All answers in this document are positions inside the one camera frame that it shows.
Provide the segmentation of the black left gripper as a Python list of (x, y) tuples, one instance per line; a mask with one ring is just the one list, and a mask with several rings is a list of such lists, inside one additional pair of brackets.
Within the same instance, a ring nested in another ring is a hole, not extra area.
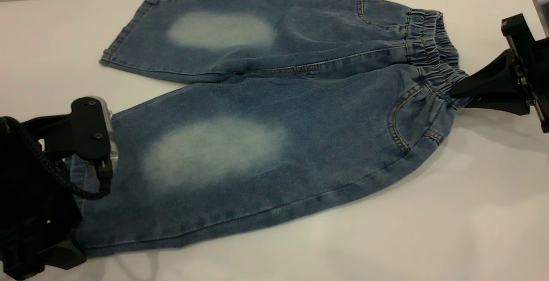
[(62, 184), (67, 177), (62, 159), (44, 154), (19, 121), (1, 118), (1, 262), (12, 279), (87, 261), (76, 241), (82, 216)]

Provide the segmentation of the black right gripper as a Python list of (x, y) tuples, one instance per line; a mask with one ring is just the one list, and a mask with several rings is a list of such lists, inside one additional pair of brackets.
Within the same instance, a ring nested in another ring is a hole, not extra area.
[[(519, 83), (527, 93), (529, 103), (535, 108), (542, 131), (549, 132), (549, 45), (548, 38), (534, 40), (531, 36), (516, 37), (513, 41), (515, 56), (519, 61)], [(473, 97), (465, 108), (491, 109), (514, 115), (530, 114), (527, 101), (516, 96), (486, 96), (516, 93), (510, 66), (511, 49), (504, 50), (487, 66), (452, 85), (452, 98)]]

